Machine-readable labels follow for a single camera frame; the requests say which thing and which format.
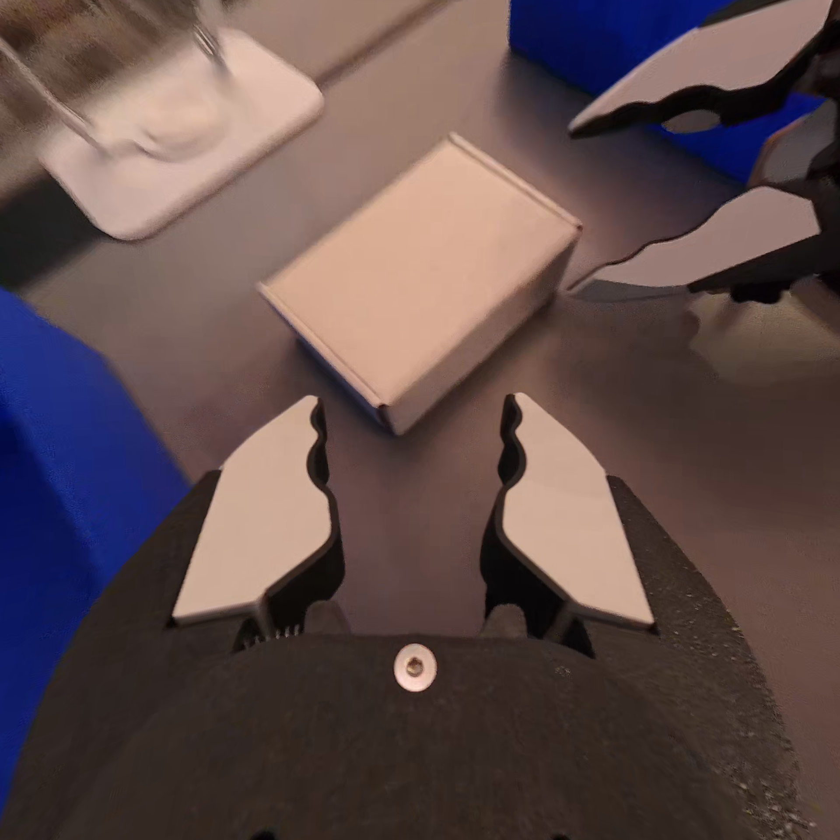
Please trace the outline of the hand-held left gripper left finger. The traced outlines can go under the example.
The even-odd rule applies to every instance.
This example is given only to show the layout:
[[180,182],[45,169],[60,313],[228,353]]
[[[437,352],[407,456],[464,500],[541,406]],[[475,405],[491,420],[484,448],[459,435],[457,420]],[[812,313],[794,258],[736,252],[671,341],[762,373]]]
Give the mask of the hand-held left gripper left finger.
[[171,619],[227,618],[260,636],[301,631],[344,577],[322,401],[307,395],[238,446],[217,483]]

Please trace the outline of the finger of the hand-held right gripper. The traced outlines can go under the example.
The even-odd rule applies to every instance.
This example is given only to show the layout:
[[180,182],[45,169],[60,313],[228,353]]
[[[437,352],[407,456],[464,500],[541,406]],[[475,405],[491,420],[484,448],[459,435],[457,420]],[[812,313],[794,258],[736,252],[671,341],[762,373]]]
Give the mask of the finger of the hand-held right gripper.
[[779,110],[838,46],[838,2],[733,2],[656,51],[570,123],[573,139],[687,114],[732,126]]
[[684,234],[655,240],[593,269],[570,284],[567,294],[586,301],[668,297],[821,232],[810,199],[758,186]]

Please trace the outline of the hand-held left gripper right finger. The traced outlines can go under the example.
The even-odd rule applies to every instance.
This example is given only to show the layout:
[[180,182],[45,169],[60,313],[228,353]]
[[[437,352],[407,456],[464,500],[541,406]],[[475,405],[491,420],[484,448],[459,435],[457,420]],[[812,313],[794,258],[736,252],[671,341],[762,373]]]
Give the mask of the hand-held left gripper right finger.
[[563,644],[591,621],[656,629],[610,477],[578,437],[530,396],[506,395],[500,488],[479,553],[485,617],[515,606],[526,634]]

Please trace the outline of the blue plastic bin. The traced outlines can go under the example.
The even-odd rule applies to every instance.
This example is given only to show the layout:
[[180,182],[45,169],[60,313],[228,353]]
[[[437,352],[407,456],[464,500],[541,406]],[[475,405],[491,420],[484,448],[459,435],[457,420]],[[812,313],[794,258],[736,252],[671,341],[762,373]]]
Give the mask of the blue plastic bin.
[[[599,95],[727,1],[511,1],[511,50],[575,88]],[[780,111],[703,133],[652,133],[746,183],[763,144],[824,100],[793,92]]]
[[100,354],[2,290],[2,807],[72,635],[187,491]]

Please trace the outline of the white cardboard mailer box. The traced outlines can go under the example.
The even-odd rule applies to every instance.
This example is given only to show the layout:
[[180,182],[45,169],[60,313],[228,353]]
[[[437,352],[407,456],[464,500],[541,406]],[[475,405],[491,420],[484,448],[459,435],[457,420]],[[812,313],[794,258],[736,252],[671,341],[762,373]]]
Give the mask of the white cardboard mailer box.
[[552,300],[582,229],[451,133],[258,289],[402,436]]

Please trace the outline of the white document stand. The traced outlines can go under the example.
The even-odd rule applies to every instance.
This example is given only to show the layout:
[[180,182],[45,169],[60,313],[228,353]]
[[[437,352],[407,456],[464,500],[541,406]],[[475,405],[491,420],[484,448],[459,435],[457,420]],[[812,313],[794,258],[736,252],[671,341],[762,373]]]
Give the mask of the white document stand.
[[192,2],[190,38],[93,96],[49,89],[5,38],[2,57],[57,126],[38,161],[87,220],[122,241],[152,236],[316,120],[323,95],[294,66]]

